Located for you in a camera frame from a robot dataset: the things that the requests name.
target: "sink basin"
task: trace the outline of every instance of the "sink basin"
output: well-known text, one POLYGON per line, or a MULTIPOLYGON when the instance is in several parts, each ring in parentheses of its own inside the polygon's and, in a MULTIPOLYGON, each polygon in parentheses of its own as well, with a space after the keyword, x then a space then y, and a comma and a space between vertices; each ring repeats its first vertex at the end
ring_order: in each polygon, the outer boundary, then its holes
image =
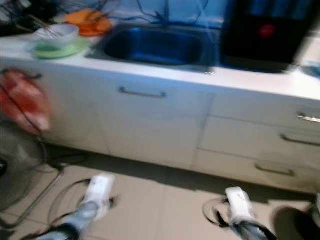
POLYGON ((134 62, 188 65, 200 59, 202 47, 201 40, 190 34, 134 27, 111 37, 104 52, 134 62))
POLYGON ((215 44, 203 29, 120 25, 87 58, 208 72, 215 44))

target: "plastic bag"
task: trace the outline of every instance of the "plastic bag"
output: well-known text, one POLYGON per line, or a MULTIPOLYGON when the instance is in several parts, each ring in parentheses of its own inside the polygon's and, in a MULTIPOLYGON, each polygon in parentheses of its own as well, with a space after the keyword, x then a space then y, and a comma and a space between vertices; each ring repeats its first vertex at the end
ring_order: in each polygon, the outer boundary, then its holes
POLYGON ((50 108, 45 93, 17 69, 0 78, 0 110, 28 133, 41 135, 50 129, 50 108))

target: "kitchen counter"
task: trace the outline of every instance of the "kitchen counter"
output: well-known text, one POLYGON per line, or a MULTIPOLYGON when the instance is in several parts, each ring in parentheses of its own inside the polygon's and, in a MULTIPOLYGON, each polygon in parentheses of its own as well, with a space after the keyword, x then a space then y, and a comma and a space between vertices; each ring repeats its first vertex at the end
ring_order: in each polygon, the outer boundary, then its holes
MULTIPOLYGON (((90 39, 92 43, 98 37, 90 39)), ((210 73, 199 73, 182 70, 172 70, 164 67, 142 64, 123 63, 117 61, 85 58, 90 51, 85 50, 74 56, 55 60, 40 60, 31 53, 33 43, 29 35, 0 38, 0 58, 17 61, 38 61, 39 64, 63 65, 80 68, 77 71, 92 71, 90 74, 106 75, 114 79, 128 81, 150 81, 161 84, 190 84, 192 88, 204 91, 220 92, 225 90, 240 90, 268 95, 287 96, 305 100, 320 101, 320 81, 316 77, 304 74, 299 68, 284 73, 260 73, 244 70, 213 67, 210 73)))

